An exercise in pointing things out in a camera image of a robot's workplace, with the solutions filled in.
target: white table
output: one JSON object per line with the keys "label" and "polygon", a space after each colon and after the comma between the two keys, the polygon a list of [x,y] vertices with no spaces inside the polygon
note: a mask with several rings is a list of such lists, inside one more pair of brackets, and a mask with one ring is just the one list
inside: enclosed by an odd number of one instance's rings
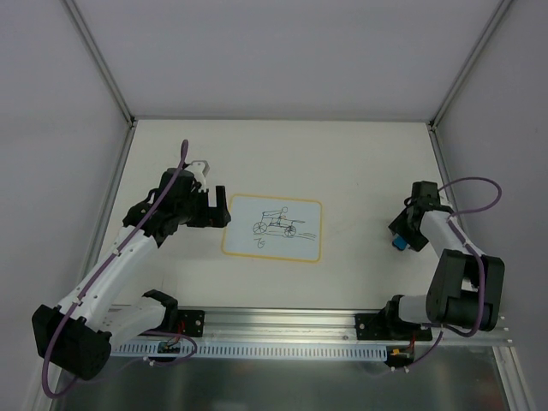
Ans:
{"label": "white table", "polygon": [[370,309],[394,294],[424,294],[438,259],[397,252],[387,229],[415,181],[440,183],[425,124],[381,122],[139,121],[104,247],[128,208],[179,161],[205,159],[208,185],[227,195],[262,194],[322,202],[323,252],[316,264],[222,253],[221,229],[181,227],[135,273],[116,300],[149,289],[184,306]]}

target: perforated metal strip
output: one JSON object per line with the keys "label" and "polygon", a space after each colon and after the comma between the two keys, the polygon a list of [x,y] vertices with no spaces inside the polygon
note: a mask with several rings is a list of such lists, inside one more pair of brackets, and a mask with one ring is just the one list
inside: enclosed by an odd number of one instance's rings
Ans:
{"label": "perforated metal strip", "polygon": [[[349,344],[291,344],[291,343],[238,343],[197,342],[197,358],[235,358],[263,360],[346,360],[386,361],[386,347],[379,345]],[[133,340],[112,350],[111,355],[135,357],[153,354],[157,357],[175,357],[190,353],[192,346],[185,343],[179,354],[159,354],[159,341]]]}

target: white wall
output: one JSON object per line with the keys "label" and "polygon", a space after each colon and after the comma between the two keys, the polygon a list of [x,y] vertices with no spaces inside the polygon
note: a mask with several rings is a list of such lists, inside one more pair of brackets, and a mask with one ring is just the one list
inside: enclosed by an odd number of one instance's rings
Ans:
{"label": "white wall", "polygon": [[499,0],[78,0],[139,115],[434,116]]}
{"label": "white wall", "polygon": [[125,129],[61,2],[0,2],[1,409],[32,402],[31,316],[74,286]]}
{"label": "white wall", "polygon": [[[467,218],[479,245],[506,263],[503,304],[539,409],[548,408],[548,2],[515,2],[439,129],[450,176],[489,176],[504,190]],[[456,188],[460,208],[493,190]]]}

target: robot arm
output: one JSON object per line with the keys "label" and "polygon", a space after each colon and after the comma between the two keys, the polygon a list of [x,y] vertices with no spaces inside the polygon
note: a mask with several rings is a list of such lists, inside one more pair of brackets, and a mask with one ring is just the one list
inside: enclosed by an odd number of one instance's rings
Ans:
{"label": "robot arm", "polygon": [[441,204],[435,182],[415,182],[406,207],[390,224],[395,235],[393,245],[403,251],[409,247],[420,251],[430,242],[439,257],[438,268],[427,295],[397,295],[389,301],[392,324],[411,326],[424,323],[472,328],[479,312],[480,256],[485,269],[484,307],[480,330],[490,331],[496,323],[503,288],[504,263],[483,253],[458,226],[453,213]]}
{"label": "robot arm", "polygon": [[[50,340],[65,314],[72,306],[74,311],[63,327],[55,344],[51,362],[84,380],[95,377],[110,356],[112,347],[150,329],[176,330],[177,300],[160,291],[151,290],[140,300],[122,310],[109,313],[110,306],[122,287],[133,276],[138,265],[162,246],[179,225],[188,227],[225,227],[230,222],[223,186],[216,187],[217,206],[209,206],[206,175],[209,164],[194,161],[185,164],[174,180],[164,199],[150,218],[122,246],[140,220],[164,191],[176,169],[168,169],[162,175],[158,188],[148,197],[131,207],[123,219],[121,228],[110,251],[103,256],[81,283],[55,308],[45,305],[33,315],[33,329],[39,355],[44,358]],[[115,258],[103,267],[107,259]],[[78,296],[94,275],[104,270],[86,295]]]}

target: yellow frame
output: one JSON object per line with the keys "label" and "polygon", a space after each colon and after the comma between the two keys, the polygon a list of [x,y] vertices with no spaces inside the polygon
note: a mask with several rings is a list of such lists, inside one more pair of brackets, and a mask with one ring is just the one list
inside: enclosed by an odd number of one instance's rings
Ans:
{"label": "yellow frame", "polygon": [[318,259],[285,259],[284,257],[269,257],[267,255],[258,255],[258,254],[246,254],[246,253],[230,253],[224,249],[224,240],[226,238],[226,230],[228,227],[225,227],[223,230],[223,242],[221,243],[221,251],[226,255],[235,255],[237,257],[248,257],[252,259],[278,259],[281,261],[294,261],[299,263],[318,263],[322,259],[322,232],[324,225],[324,205],[321,201],[318,200],[307,200],[307,199],[294,199],[291,197],[275,197],[272,195],[255,195],[255,194],[233,194],[230,197],[229,211],[232,211],[232,203],[234,202],[235,197],[251,197],[255,199],[271,199],[271,200],[288,200],[288,201],[303,201],[308,203],[318,203],[319,204],[319,256]]}

